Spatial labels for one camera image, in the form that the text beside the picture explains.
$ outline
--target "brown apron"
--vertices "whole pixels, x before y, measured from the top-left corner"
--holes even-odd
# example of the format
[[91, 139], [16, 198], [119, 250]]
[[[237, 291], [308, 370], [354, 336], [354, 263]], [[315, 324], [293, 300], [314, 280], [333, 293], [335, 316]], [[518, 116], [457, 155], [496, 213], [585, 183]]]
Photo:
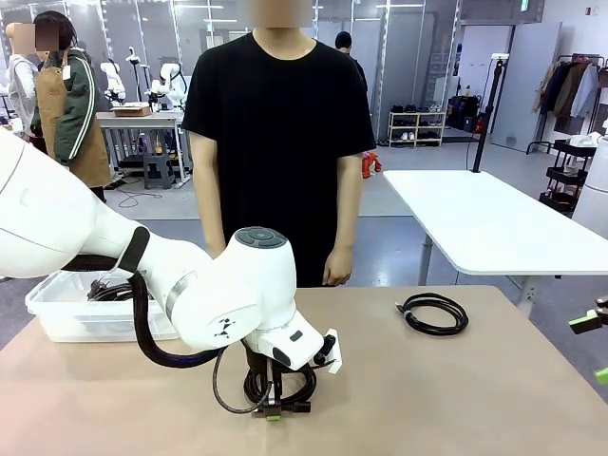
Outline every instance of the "brown apron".
[[[55, 158], [57, 122], [65, 114], [67, 90], [62, 77], [62, 68], [66, 64], [67, 50], [64, 52], [62, 67], [44, 68], [36, 81], [36, 100], [40, 112], [40, 122], [47, 143], [48, 155], [53, 159]], [[69, 170], [88, 188], [108, 185], [112, 181], [104, 135], [97, 119], [93, 120], [76, 158], [69, 165]]]

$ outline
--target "person's hand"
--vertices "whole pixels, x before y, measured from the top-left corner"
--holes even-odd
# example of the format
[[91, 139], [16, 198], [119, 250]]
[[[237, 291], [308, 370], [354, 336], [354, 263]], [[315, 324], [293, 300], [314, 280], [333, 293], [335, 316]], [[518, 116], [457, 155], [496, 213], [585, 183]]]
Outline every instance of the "person's hand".
[[336, 287], [344, 285], [351, 278], [352, 249], [348, 247], [333, 247], [325, 262], [323, 285]]
[[226, 249], [225, 242], [211, 242], [205, 245], [205, 252], [209, 257], [216, 259]]

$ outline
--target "black hair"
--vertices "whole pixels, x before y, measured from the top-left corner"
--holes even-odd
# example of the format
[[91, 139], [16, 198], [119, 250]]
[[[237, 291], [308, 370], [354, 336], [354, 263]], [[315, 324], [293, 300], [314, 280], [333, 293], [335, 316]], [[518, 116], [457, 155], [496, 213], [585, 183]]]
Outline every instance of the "black hair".
[[66, 50], [71, 46], [76, 46], [78, 36], [76, 29], [61, 12], [45, 11], [41, 12], [34, 18], [34, 25], [43, 28], [56, 28], [59, 33], [59, 49]]
[[335, 48], [350, 48], [352, 46], [351, 34], [347, 31], [341, 31], [335, 35]]

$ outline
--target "open door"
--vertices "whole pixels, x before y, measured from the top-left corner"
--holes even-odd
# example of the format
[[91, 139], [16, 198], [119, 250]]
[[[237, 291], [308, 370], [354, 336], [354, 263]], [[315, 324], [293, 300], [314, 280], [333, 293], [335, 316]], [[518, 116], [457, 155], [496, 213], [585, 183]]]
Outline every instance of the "open door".
[[540, 114], [532, 110], [547, 69], [557, 59], [561, 23], [515, 27], [503, 92], [491, 142], [525, 152], [540, 134]]

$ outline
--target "fluorescent light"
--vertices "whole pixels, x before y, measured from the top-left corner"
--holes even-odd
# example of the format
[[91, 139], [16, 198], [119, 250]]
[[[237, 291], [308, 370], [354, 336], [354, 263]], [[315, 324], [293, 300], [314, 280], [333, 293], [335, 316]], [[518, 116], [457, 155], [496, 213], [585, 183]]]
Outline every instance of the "fluorescent light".
[[210, 7], [206, 5], [176, 5], [175, 8], [185, 9], [185, 8], [205, 8], [206, 10], [223, 10], [224, 7], [222, 5], [211, 5]]
[[376, 5], [377, 8], [421, 8], [424, 4], [417, 5]]

